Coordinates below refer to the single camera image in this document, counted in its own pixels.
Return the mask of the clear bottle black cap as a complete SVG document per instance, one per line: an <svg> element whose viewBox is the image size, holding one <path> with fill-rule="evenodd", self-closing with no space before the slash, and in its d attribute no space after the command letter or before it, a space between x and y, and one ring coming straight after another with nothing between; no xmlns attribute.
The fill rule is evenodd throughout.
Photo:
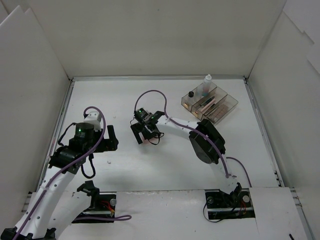
<svg viewBox="0 0 320 240"><path fill-rule="evenodd" d="M195 93L194 91L189 91L188 92L188 97L187 97L187 103L189 106L192 106L194 104L195 100Z"/></svg>

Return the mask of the white pink teal bottle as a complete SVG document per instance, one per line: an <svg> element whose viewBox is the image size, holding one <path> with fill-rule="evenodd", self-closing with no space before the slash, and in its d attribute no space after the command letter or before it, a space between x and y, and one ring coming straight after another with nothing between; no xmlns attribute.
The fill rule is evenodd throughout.
<svg viewBox="0 0 320 240"><path fill-rule="evenodd" d="M207 74L205 78L203 79L203 84L202 84L202 96L207 96L210 91L210 87L212 84L212 76L210 74Z"/></svg>

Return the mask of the pink concealer tube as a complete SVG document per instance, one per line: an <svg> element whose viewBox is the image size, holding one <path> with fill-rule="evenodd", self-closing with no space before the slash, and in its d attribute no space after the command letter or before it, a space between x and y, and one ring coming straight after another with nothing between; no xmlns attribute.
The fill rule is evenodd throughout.
<svg viewBox="0 0 320 240"><path fill-rule="evenodd" d="M205 111L207 111L212 105L215 104L215 99L212 99L208 104L206 104L205 106L203 106L199 111L204 113Z"/></svg>

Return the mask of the brown eyeshadow palette clear case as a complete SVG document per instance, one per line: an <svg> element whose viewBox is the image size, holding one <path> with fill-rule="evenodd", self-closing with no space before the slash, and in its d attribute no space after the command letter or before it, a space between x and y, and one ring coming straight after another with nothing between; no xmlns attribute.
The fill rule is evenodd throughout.
<svg viewBox="0 0 320 240"><path fill-rule="evenodd" d="M209 117L213 120L213 121L217 121L218 119L220 119L221 117L223 117L227 112L228 112L229 108L226 105L220 105L219 107L217 107L216 109L214 109L212 111L212 113L209 115Z"/></svg>

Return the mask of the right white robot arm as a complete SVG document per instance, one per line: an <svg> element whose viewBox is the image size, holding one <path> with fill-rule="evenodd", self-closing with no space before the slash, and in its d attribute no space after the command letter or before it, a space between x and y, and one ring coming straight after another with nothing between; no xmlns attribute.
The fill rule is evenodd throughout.
<svg viewBox="0 0 320 240"><path fill-rule="evenodd" d="M143 108L135 110L133 116L137 122L130 128L139 144L143 140L160 139L164 134L189 140L198 159L211 166L214 176L218 178L222 202L233 206L239 201L242 186L228 170L226 142L209 120L186 121L170 117L163 111L151 113Z"/></svg>

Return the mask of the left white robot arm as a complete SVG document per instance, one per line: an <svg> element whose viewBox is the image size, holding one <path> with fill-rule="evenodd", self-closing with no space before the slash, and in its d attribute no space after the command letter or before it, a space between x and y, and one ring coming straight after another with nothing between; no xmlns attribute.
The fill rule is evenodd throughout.
<svg viewBox="0 0 320 240"><path fill-rule="evenodd" d="M113 125L95 130L88 122L76 124L75 135L68 145L59 147L50 158L47 174L23 217L12 228L5 228L2 240L57 240L74 221L82 221L81 213L99 207L101 194L88 178L69 202L57 205L69 183L94 153L116 151L119 141Z"/></svg>

